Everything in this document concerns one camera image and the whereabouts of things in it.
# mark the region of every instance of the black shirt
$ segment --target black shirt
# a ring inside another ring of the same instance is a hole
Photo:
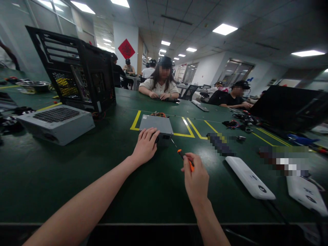
[[[242,104],[244,101],[245,100],[242,97],[236,97],[234,99],[230,94],[226,94],[220,98],[219,105],[226,104],[227,106],[234,106],[234,105]]]
[[[123,69],[119,65],[113,63],[113,73],[114,73],[113,74],[113,76],[114,76],[114,85],[121,85],[120,76],[125,77],[125,73],[123,72]]]

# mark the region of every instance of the white device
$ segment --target white device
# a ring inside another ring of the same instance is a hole
[[[289,195],[310,210],[316,210],[321,216],[328,216],[327,207],[315,184],[300,177],[287,176]]]
[[[66,145],[95,127],[91,113],[66,105],[17,116],[33,136]]]
[[[227,156],[225,160],[254,198],[261,200],[276,199],[271,190],[269,190],[242,159],[239,157]]]

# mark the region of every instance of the long hair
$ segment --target long hair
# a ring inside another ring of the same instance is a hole
[[[151,86],[151,91],[156,88],[157,83],[161,79],[160,75],[160,65],[155,68],[155,71],[152,73],[152,75],[149,77],[150,79],[153,79],[153,85]],[[165,80],[165,89],[164,92],[168,91],[170,83],[175,83],[175,80],[172,75],[172,68],[170,68],[170,75]]]

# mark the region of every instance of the power supply unit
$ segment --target power supply unit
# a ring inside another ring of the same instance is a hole
[[[95,127],[90,112],[67,105],[17,116],[33,136],[64,146]]]
[[[157,139],[157,146],[168,146],[171,144],[170,138],[173,136],[173,130],[169,118],[151,116],[144,114],[141,119],[139,132],[146,128],[157,128],[160,134]]]
[[[103,112],[116,104],[110,52],[78,38],[26,29],[64,105]]]

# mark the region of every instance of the screwdriver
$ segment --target screwdriver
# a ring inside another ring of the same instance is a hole
[[[182,152],[182,150],[181,149],[178,149],[178,154],[181,156],[181,158],[183,159],[183,156],[185,155],[183,152]],[[193,172],[194,170],[195,170],[195,165],[194,165],[194,163],[191,161],[191,160],[189,160],[188,159],[188,161],[189,161],[189,164],[190,164],[190,169],[191,169],[191,171]]]

